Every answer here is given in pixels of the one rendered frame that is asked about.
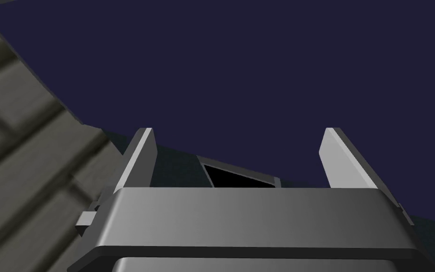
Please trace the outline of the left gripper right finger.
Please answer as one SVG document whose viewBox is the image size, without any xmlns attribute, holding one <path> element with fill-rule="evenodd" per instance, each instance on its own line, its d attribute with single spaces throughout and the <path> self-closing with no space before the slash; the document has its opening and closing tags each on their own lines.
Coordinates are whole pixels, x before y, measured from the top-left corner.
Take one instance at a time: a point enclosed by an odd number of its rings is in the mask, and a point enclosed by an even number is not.
<svg viewBox="0 0 435 272">
<path fill-rule="evenodd" d="M 355 145 L 338 127 L 325 129 L 319 157 L 331 188 L 373 188 L 399 203 Z"/>
</svg>

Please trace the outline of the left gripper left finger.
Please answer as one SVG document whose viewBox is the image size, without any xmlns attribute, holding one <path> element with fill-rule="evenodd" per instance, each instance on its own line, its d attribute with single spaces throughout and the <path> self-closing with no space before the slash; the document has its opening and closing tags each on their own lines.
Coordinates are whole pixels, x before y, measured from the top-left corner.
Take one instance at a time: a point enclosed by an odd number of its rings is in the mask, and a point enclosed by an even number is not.
<svg viewBox="0 0 435 272">
<path fill-rule="evenodd" d="M 154 130 L 138 129 L 124 153 L 112 192 L 124 187 L 150 187 L 157 154 Z"/>
</svg>

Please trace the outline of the grey-framed black window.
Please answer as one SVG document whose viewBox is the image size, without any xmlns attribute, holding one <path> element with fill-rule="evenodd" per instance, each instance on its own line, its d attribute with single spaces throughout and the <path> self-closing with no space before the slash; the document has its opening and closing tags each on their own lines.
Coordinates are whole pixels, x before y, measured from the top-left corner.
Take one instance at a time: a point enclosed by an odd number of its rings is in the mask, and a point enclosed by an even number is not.
<svg viewBox="0 0 435 272">
<path fill-rule="evenodd" d="M 213 187 L 281 187 L 277 177 L 201 156 L 197 158 Z"/>
</svg>

